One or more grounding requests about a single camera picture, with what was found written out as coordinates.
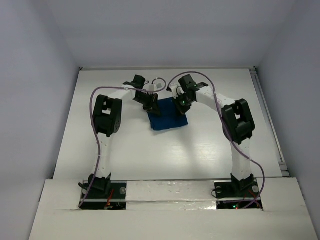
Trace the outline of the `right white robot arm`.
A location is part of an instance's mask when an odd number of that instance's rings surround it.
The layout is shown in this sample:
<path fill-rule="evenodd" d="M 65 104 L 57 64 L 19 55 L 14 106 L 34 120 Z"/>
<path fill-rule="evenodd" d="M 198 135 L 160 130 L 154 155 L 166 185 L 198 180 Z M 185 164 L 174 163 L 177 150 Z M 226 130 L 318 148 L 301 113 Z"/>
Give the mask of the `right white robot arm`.
<path fill-rule="evenodd" d="M 172 93 L 173 102 L 180 114 L 191 109 L 192 103 L 203 104 L 217 112 L 222 131 L 230 142 L 232 171 L 230 190 L 235 196 L 242 196 L 254 181 L 250 164 L 250 139 L 255 130 L 255 122 L 245 99 L 235 100 L 219 94 L 215 87 L 196 83 L 191 75 L 185 75 L 167 88 Z"/>

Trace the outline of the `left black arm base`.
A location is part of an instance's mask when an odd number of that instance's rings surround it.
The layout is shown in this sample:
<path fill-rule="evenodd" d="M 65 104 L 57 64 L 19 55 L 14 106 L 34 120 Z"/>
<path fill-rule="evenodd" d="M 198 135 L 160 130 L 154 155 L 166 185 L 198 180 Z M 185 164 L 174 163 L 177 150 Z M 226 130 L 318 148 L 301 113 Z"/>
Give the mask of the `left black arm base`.
<path fill-rule="evenodd" d="M 87 197 L 85 197 L 90 183 L 85 181 L 78 183 L 81 188 L 80 209 L 81 210 L 126 210 L 126 181 L 111 181 L 110 177 L 98 180 L 94 179 Z"/>

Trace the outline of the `blue printed t-shirt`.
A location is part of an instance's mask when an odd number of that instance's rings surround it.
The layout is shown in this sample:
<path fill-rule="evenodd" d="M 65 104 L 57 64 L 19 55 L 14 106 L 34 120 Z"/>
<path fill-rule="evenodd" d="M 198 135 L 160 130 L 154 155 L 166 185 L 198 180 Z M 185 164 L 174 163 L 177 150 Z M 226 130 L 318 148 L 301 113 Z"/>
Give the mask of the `blue printed t-shirt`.
<path fill-rule="evenodd" d="M 169 129 L 181 128 L 187 126 L 188 119 L 186 115 L 179 115 L 173 98 L 164 98 L 158 101 L 161 115 L 148 112 L 150 127 L 154 131 L 164 131 Z"/>

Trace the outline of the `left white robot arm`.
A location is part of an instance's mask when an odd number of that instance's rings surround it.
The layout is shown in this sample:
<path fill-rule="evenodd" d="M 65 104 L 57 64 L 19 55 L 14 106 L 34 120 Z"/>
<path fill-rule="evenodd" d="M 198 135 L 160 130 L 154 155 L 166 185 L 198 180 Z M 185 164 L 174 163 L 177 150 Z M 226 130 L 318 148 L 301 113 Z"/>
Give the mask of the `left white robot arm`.
<path fill-rule="evenodd" d="M 97 143 L 97 161 L 93 166 L 92 174 L 88 177 L 89 187 L 97 196 L 104 198 L 110 194 L 112 168 L 110 160 L 110 142 L 122 122 L 123 104 L 136 101 L 142 104 L 147 112 L 160 114 L 157 105 L 158 93 L 165 90 L 167 83 L 151 82 L 149 89 L 145 89 L 146 79 L 135 75 L 133 81 L 124 82 L 120 87 L 97 87 L 90 96 L 89 113 L 93 133 Z"/>

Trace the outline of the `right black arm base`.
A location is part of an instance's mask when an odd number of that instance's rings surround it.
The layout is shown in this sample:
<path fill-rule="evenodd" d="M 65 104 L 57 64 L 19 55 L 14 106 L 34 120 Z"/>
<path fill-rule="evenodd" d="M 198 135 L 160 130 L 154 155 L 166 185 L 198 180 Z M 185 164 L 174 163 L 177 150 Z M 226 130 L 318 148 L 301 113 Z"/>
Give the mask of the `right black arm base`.
<path fill-rule="evenodd" d="M 260 189 L 255 181 L 243 191 L 238 191 L 231 181 L 218 181 L 214 183 L 211 195 L 216 199 L 218 210 L 262 209 Z"/>

